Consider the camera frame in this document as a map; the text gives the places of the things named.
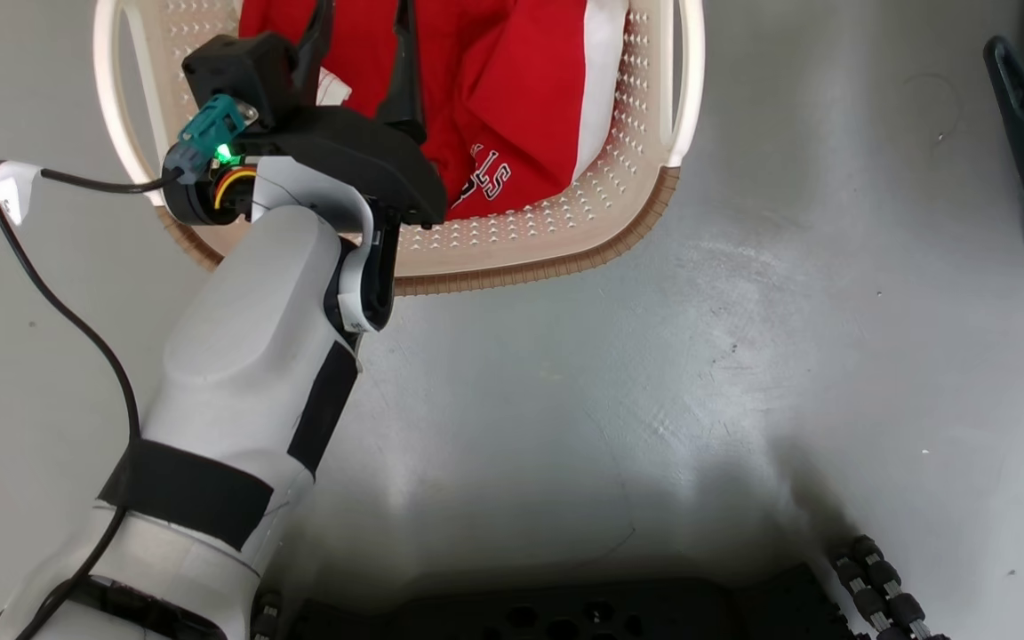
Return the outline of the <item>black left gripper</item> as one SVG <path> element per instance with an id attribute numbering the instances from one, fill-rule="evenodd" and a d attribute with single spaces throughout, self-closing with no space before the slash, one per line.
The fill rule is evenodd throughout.
<path id="1" fill-rule="evenodd" d="M 375 121 L 346 106 L 300 106 L 268 131 L 248 127 L 234 145 L 249 156 L 288 156 L 344 182 L 423 228 L 443 224 L 447 195 L 419 145 L 427 140 L 415 1 L 398 1 L 393 68 Z M 318 0 L 297 50 L 292 83 L 316 101 L 322 61 L 330 50 L 333 0 Z"/>

